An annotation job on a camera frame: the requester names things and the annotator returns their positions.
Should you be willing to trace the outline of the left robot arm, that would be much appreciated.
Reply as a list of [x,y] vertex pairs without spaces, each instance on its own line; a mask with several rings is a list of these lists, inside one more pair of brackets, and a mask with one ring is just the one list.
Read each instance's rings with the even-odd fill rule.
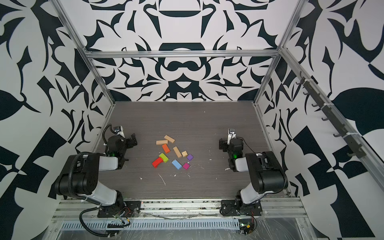
[[57,177],[54,189],[60,196],[87,201],[100,207],[123,208],[122,194],[99,181],[99,172],[123,168],[128,149],[138,145],[135,134],[125,137],[122,126],[107,125],[102,131],[105,146],[103,153],[81,152],[68,157]]

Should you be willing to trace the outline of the natural wood long block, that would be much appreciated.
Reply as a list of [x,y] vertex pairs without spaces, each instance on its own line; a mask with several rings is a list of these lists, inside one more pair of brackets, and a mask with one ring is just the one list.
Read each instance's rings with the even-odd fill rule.
[[165,140],[168,140],[168,141],[169,141],[170,143],[172,143],[172,144],[176,141],[174,138],[172,138],[172,137],[170,137],[170,136],[168,136],[168,135],[165,135],[165,136],[164,136],[164,139],[165,139]]
[[168,140],[160,140],[160,141],[156,141],[156,145],[157,146],[161,146],[161,145],[164,145],[164,144],[168,144]]
[[173,150],[175,152],[175,154],[177,155],[177,157],[180,159],[183,157],[182,153],[180,152],[180,150],[178,149],[178,147],[173,147]]

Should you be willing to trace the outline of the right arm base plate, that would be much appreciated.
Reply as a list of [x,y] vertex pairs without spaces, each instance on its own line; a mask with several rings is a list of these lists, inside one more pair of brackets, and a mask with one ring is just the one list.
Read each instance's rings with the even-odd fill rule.
[[221,200],[220,214],[224,217],[235,217],[235,216],[261,216],[262,206],[260,203],[251,205],[241,205],[235,200]]

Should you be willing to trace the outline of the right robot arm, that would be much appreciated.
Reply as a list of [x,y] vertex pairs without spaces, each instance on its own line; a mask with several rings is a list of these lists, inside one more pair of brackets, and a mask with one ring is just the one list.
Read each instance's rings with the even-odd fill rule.
[[220,139],[219,149],[229,155],[229,168],[233,172],[247,172],[250,183],[239,190],[236,196],[238,206],[251,205],[268,194],[278,194],[288,187],[288,178],[271,151],[244,154],[243,138]]

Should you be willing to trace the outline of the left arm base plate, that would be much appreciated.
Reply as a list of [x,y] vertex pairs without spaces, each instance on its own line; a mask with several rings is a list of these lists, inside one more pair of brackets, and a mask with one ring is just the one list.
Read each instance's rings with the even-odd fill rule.
[[141,201],[124,201],[123,204],[102,206],[98,211],[98,218],[113,218],[119,215],[122,218],[130,218],[140,212]]

